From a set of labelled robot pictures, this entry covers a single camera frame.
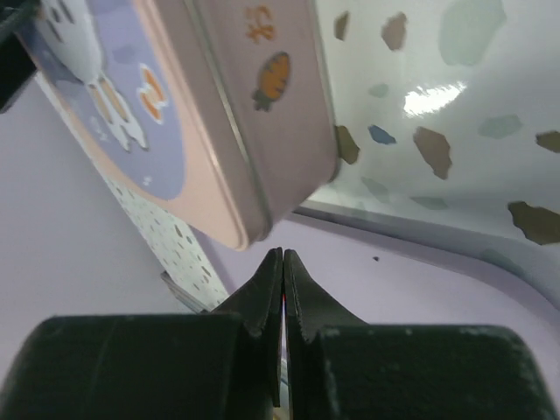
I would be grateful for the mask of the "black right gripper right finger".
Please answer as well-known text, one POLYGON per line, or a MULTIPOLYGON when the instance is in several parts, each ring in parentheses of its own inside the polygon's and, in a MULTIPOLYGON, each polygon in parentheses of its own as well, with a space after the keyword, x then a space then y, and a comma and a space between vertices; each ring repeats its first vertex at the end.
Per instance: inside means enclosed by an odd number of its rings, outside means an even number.
POLYGON ((294 419, 556 419, 529 347, 498 325, 374 325, 283 257, 294 419))

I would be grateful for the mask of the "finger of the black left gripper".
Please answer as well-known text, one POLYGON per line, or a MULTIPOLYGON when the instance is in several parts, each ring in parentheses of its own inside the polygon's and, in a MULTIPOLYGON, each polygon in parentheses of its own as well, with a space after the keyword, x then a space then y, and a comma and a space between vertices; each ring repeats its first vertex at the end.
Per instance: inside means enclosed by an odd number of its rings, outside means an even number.
POLYGON ((32 21, 40 1, 1 0, 1 113, 5 114, 37 71, 17 32, 32 21))

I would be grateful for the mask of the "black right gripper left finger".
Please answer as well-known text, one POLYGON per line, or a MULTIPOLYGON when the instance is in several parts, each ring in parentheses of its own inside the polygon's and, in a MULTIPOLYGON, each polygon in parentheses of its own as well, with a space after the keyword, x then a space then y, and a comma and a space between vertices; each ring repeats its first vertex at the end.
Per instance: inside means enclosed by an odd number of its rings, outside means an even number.
POLYGON ((281 402, 283 251, 212 311, 52 317, 1 387, 4 419, 270 419, 281 402))

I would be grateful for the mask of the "silver tin lid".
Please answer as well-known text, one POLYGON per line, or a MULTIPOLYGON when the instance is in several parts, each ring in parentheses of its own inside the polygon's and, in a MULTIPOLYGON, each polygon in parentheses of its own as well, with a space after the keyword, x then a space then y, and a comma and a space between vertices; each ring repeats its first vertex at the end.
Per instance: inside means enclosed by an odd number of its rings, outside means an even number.
POLYGON ((21 31, 100 172, 244 250, 270 230, 210 80, 196 100, 159 1, 42 1, 21 31))

